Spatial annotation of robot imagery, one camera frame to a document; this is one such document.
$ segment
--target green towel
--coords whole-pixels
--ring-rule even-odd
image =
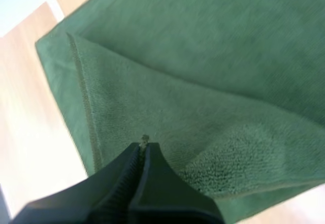
[[[227,223],[325,182],[325,0],[90,0],[37,42],[89,175],[143,134]]]

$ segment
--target wooden floor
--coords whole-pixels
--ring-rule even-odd
[[[57,0],[65,16],[85,1]],[[86,177],[34,48],[56,24],[44,3],[0,38],[0,184],[12,216]],[[242,223],[325,223],[324,206],[320,186]]]

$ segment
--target clip jaw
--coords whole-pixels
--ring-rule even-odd
[[[30,202],[11,224],[224,223],[214,201],[183,182],[158,143],[132,143],[88,179]]]

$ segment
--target terry cloth texture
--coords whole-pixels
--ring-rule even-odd
[[[90,0],[37,42],[89,175],[143,134],[227,223],[325,182],[325,0]]]

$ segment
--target microfiber towel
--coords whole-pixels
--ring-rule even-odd
[[[227,223],[325,182],[325,0],[90,0],[36,44],[89,175],[143,134]]]

